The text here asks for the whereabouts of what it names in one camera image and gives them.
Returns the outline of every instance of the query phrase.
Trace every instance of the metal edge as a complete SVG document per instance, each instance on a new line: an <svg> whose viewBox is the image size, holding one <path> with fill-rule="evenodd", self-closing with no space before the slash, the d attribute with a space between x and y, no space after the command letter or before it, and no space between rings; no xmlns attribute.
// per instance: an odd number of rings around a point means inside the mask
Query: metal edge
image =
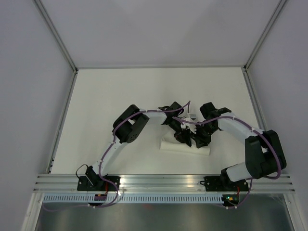
<svg viewBox="0 0 308 231"><path fill-rule="evenodd" d="M32 194L21 230L34 231L36 229L43 199L43 193Z"/></svg>
<svg viewBox="0 0 308 231"><path fill-rule="evenodd" d="M196 64L196 65L189 65L189 64L179 64L179 65L113 65L113 66L84 66L79 67L79 70L92 70L92 69L141 69L141 68L209 68L209 67L242 67L243 64L239 65L204 65L204 64Z"/></svg>
<svg viewBox="0 0 308 231"><path fill-rule="evenodd" d="M50 153L49 163L48 163L47 168L46 168L46 173L51 172L52 163L54 161L54 157L55 157L57 149L58 149L62 129L63 129L63 126L64 126L68 107L69 107L69 104L71 102L71 98L72 98L74 86L75 86L75 83L76 83L77 75L78 75L78 71L76 71L76 73L74 74L74 77L72 78L71 87L70 87L68 94L67 94L67 97L66 97L65 105L64 105L62 113L61 113L61 119L60 119L60 122L59 122L59 125L58 125L58 128L57 128L57 133L55 135L55 138L54 138L54 141L53 141L53 144L52 144L52 150L51 150L51 153Z"/></svg>
<svg viewBox="0 0 308 231"><path fill-rule="evenodd" d="M270 33L271 29L273 28L273 25L275 24L277 18L279 17L279 15L281 14L281 12L283 11L285 5L287 4L289 0L280 0L279 3L277 4L273 14L271 15L268 23L266 24L260 38L258 39L255 47L253 48L246 64L245 64L245 68L248 69L251 65L251 63L253 62L255 56L257 55L260 47L262 46L263 42L265 41L265 39L267 38L268 34Z"/></svg>
<svg viewBox="0 0 308 231"><path fill-rule="evenodd" d="M294 194L284 194L285 204L288 209L291 222L293 224L295 231L306 231L307 228L304 227L302 218L299 214L299 210L296 204L295 195Z"/></svg>
<svg viewBox="0 0 308 231"><path fill-rule="evenodd" d="M72 57L70 56L66 46L63 43L63 40L61 39L56 27L54 26L49 14L47 13L47 10L44 6L44 4L42 3L41 0L32 0L33 3L35 4L36 8L38 9L40 15L42 16L42 18L44 19L44 22L46 23L48 29L50 30L51 34L53 35L56 43L58 44L62 55L64 56L64 58L66 59L66 61L68 62L68 64L71 66L72 70L74 71L74 73L77 71L76 65L72 59Z"/></svg>
<svg viewBox="0 0 308 231"><path fill-rule="evenodd" d="M261 107L260 107L260 103L257 99L257 94L256 94L255 88L253 86L253 82L251 81L251 78L250 78L246 68L242 67L241 69L242 69L242 73L243 73L245 83L246 83L246 86L247 86L250 101L251 101L252 107L255 111L258 126L259 126L260 129L266 130L267 124L265 122L265 119L264 119L264 116L263 116L263 113L262 113L262 110L261 110Z"/></svg>

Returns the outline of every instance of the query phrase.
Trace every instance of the black mounting bracket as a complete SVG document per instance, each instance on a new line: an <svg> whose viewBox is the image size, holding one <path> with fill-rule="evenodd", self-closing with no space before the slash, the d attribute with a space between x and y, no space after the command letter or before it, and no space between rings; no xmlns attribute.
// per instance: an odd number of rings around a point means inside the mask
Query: black mounting bracket
<svg viewBox="0 0 308 231"><path fill-rule="evenodd" d="M131 115L139 112L140 109L132 104L129 106L125 112L120 115L120 117L114 122L113 128L115 129L121 122L123 122L126 118L130 117ZM120 139L120 143L132 143L135 139L138 138L141 131L149 121L149 117L145 114L140 113L139 115L134 116L131 120L134 121L131 124L129 121L126 121L122 126L118 128L115 132L115 135Z"/></svg>
<svg viewBox="0 0 308 231"><path fill-rule="evenodd" d="M92 166L89 166L86 170L85 176L78 177L77 191L107 191L115 192L116 188L111 183L102 180L98 174L93 170ZM120 186L120 177L117 176L104 176L106 180L115 183L118 187Z"/></svg>
<svg viewBox="0 0 308 231"><path fill-rule="evenodd" d="M220 176L208 176L204 177L204 181L200 183L205 186L207 192L237 192L237 187L241 192L248 191L248 184L245 180L223 184Z"/></svg>
<svg viewBox="0 0 308 231"><path fill-rule="evenodd" d="M120 186L120 177L115 177L115 176L104 176L106 180L110 180L113 183L115 183L118 187ZM106 185L108 184L108 191L109 192L115 192L116 188L114 185L111 183L108 183L106 181L100 181L98 182L95 186L91 184L91 182L88 180L86 176L81 176L79 177L78 181L78 186L77 186L77 191L84 191L84 192L92 192L92 191L105 191L106 190Z"/></svg>

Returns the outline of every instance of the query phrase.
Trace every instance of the enclosure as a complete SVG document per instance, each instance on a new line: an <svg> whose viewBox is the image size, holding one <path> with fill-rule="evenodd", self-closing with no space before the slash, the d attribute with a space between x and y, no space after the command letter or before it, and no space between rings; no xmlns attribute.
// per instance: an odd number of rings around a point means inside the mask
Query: enclosure
<svg viewBox="0 0 308 231"><path fill-rule="evenodd" d="M307 7L304 0L6 1L1 226L307 230ZM200 181L245 161L244 146L219 131L209 155L164 151L168 127L149 125L110 167L121 177L118 204L74 207L94 195L76 190L76 169L101 158L129 105L189 100L198 118L213 102L276 131L287 161L282 176L253 180L237 209L217 207L224 193L206 192Z"/></svg>

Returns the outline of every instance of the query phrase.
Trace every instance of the metal frame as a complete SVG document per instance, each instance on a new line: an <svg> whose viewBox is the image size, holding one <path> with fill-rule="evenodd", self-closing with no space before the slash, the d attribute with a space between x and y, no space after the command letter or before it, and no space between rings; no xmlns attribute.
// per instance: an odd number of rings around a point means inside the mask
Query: metal frame
<svg viewBox="0 0 308 231"><path fill-rule="evenodd" d="M63 129L63 125L65 122L65 117L67 114L67 110L69 107L70 99L72 96L72 92L74 89L75 81L77 78L78 68L76 67L74 61L72 60L68 50L66 49L58 31L56 30L51 18L49 17L46 8L44 7L41 0L33 0L35 6L43 17L46 25L48 26L51 34L56 40L63 56L66 61L71 66L74 72L74 78L72 80L72 85L69 90L67 101L65 102L65 107L62 113L61 122L58 127L58 132L54 139L54 146L51 151L51 160L50 164L47 167L47 172L51 171L52 162L54 160L54 156L57 151L59 139L61 136L61 132ZM260 47L262 46L264 40L268 36L269 32L272 30L274 23L279 17L280 13L284 9L288 0L280 0L276 9L274 10L270 20L268 21L264 31L262 32L260 38L258 39L253 51L251 52L246 64L242 67L243 76L246 82L246 86L248 89L248 93L253 105L253 109L255 111L255 115L257 118L258 125L261 129L266 129L267 125L264 120L261 107L259 105L256 92L253 87L253 82L248 74L248 69L253 62L255 56L257 55ZM130 67L110 67L110 68L137 68L138 66L130 66ZM140 66L139 68L155 68L157 66ZM205 175L120 175L121 176L121 184L120 191L124 193L123 198L137 198L141 196L150 195L167 195L167 196L175 196L179 198L187 197L194 198L196 196L211 196L212 192L206 192L204 186L200 185L200 181L203 179ZM93 193L86 193L87 197L93 196ZM298 212L298 208L295 202L295 190L292 184L292 181L288 175L282 175L282 177L276 181L271 181L268 179L259 179L253 180L253 187L251 193L255 194L270 194L270 193L283 193L287 208L294 226L294 229L304 230L303 223L301 217ZM77 191L77 178L73 174L42 174L39 175L34 187L33 195L30 201L30 205L27 211L27 215L24 221L23 230L34 230L35 225L39 216L40 207L42 201L45 200L51 201L63 201L68 200L67 197L61 197L61 195L72 196L85 196L83 192ZM217 192L214 195L221 196L222 192ZM132 203L129 199L127 201L123 200L123 203Z"/></svg>
<svg viewBox="0 0 308 231"><path fill-rule="evenodd" d="M286 6L287 2L289 0L280 0L278 5L276 6L273 14L271 15L267 25L265 26L260 38L258 39L253 51L251 52L246 64L244 65L244 68L247 70L251 63L253 62L255 56L257 55L260 47L262 46L264 40L267 38L267 36L269 35L269 32L271 31L271 29L273 28L276 20L278 19L279 15L281 14L281 12L283 11L284 7Z"/></svg>
<svg viewBox="0 0 308 231"><path fill-rule="evenodd" d="M68 111L69 103L71 102L71 98L72 98L74 86L75 86L75 83L76 83L77 75L78 75L78 71L76 71L74 73L71 86L70 86L68 94L66 96L65 105L64 105L62 113L61 113L60 123L58 125L57 133L56 133L54 140L53 140L53 143L52 143L52 150L50 152L50 157L49 157L50 161L47 165L46 173L51 173L54 157L56 156L56 152L57 152L57 149L58 149L60 137L61 137L61 134L62 134L62 129L63 129L63 126L64 126L64 122L65 122L66 114L67 114L67 111Z"/></svg>

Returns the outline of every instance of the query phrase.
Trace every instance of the black bracket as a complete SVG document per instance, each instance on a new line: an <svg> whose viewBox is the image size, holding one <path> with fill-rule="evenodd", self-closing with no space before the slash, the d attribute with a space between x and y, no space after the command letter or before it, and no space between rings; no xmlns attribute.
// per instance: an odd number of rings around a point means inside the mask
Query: black bracket
<svg viewBox="0 0 308 231"><path fill-rule="evenodd" d="M231 182L226 185L223 184L220 176L204 177L204 181L201 181L200 184L205 186L207 192L237 192L237 187L239 187L241 192L248 191L248 184L245 180Z"/></svg>
<svg viewBox="0 0 308 231"><path fill-rule="evenodd" d="M231 110L226 107L217 109L212 102L209 102L200 107L200 112L204 119L210 120L223 113L231 112ZM208 146L211 143L211 135L217 130L219 130L217 120L204 125L196 125L196 133L192 134L192 138L196 142L197 148Z"/></svg>
<svg viewBox="0 0 308 231"><path fill-rule="evenodd" d="M86 170L86 175L78 177L77 191L106 191L114 192L116 188L111 183L102 180L98 174L93 170L92 166L89 166ZM112 181L118 187L120 186L120 177L116 176L104 176L106 180Z"/></svg>
<svg viewBox="0 0 308 231"><path fill-rule="evenodd" d="M121 179L120 177L104 176L104 178L106 180L112 181L118 187L120 186L120 179ZM107 188L108 188L109 192L115 192L116 191L116 188L111 183L108 183L106 181L101 180L100 182L98 182L94 186L94 185L92 185L92 183L88 180L88 178L86 176L81 176L81 177L79 177L77 191L84 191L84 192L87 192L87 191L89 191L89 192L92 192L92 191L105 191L106 190L106 185L105 184L108 184Z"/></svg>
<svg viewBox="0 0 308 231"><path fill-rule="evenodd" d="M287 162L284 158L278 134L273 130L269 130L264 131L262 135L275 150L281 169L286 168ZM263 153L262 147L267 148L267 152ZM273 153L259 136L250 136L245 140L245 165L249 174L255 179L267 176L278 170Z"/></svg>
<svg viewBox="0 0 308 231"><path fill-rule="evenodd" d="M120 117L114 122L113 128L115 129L121 122L131 115L139 112L140 109L132 104L129 106L125 112L120 115ZM132 143L140 135L141 131L149 121L149 117L145 114L140 113L139 115L134 116L131 120L134 121L131 124L129 121L126 121L119 129L115 132L115 135L120 139L120 143Z"/></svg>

